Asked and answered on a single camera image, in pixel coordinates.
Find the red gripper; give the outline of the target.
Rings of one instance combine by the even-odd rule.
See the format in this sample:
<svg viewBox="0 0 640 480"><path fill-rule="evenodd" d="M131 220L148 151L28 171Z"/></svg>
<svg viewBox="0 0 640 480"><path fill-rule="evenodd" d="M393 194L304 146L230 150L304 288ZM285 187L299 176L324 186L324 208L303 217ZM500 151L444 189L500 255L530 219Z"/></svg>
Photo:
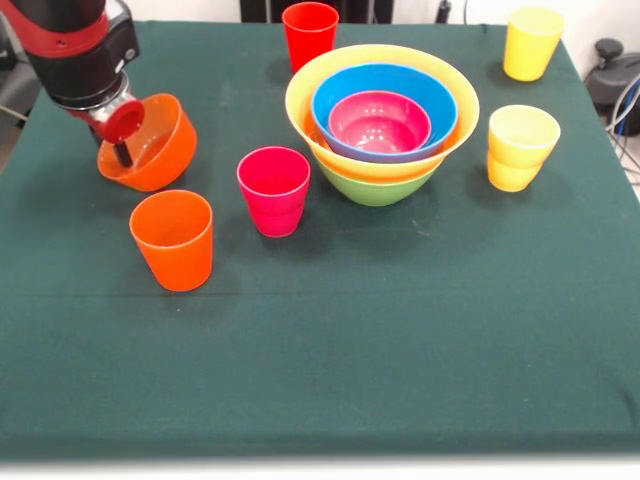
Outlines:
<svg viewBox="0 0 640 480"><path fill-rule="evenodd" d="M145 117L144 106L137 99L120 99L93 109L68 109L68 112L89 126L97 147L103 141L113 145L122 167L132 167L133 160L124 141L135 134Z"/></svg>

